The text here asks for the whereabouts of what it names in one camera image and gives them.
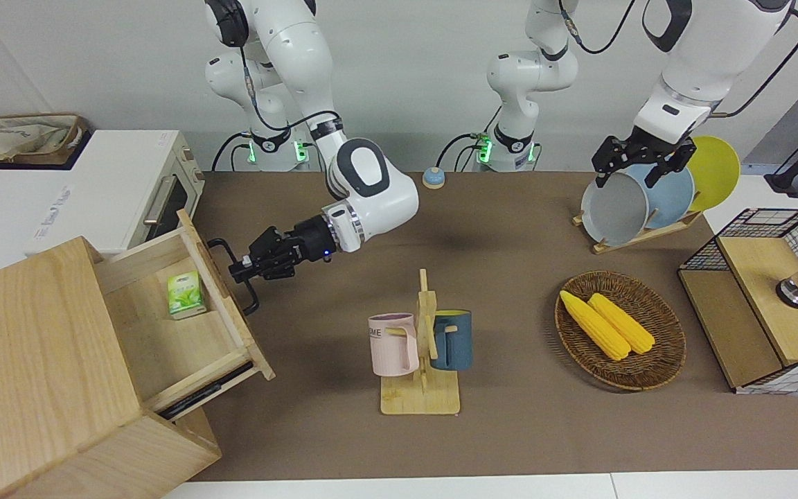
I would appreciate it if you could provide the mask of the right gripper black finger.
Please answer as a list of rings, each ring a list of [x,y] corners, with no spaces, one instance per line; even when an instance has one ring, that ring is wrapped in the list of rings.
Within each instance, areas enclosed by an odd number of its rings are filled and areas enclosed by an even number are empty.
[[[230,268],[276,268],[284,263],[281,245],[284,234],[278,228],[268,227],[248,247],[248,254],[232,259]]]
[[[230,275],[234,281],[250,281],[256,277],[267,281],[282,280],[292,278],[295,274],[294,265],[291,263],[252,262],[250,265],[245,265],[243,262],[237,262],[230,265]]]

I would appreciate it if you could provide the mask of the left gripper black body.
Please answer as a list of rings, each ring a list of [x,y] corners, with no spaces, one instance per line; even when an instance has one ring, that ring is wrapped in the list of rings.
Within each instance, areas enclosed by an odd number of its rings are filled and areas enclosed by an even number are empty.
[[[662,157],[673,167],[684,167],[684,156],[674,159],[678,148],[678,144],[657,138],[641,128],[633,128],[625,141],[623,165],[653,164],[656,158]]]

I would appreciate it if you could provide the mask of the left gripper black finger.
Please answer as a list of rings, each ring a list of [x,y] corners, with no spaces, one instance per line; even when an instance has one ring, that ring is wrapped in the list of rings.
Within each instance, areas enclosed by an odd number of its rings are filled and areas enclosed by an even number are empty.
[[[592,155],[592,166],[596,173],[596,186],[601,189],[611,174],[623,166],[624,144],[617,137],[607,137]]]
[[[652,189],[656,183],[669,173],[681,173],[694,153],[695,143],[693,138],[683,139],[674,151],[649,150],[646,153],[646,158],[652,160],[655,166],[646,175],[646,186]]]

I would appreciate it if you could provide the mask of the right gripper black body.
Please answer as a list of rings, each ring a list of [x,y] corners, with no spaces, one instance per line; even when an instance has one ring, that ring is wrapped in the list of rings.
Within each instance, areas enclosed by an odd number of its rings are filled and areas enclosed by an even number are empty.
[[[304,261],[328,260],[336,252],[332,227],[323,214],[297,223],[290,231],[276,229],[276,264],[293,268]]]

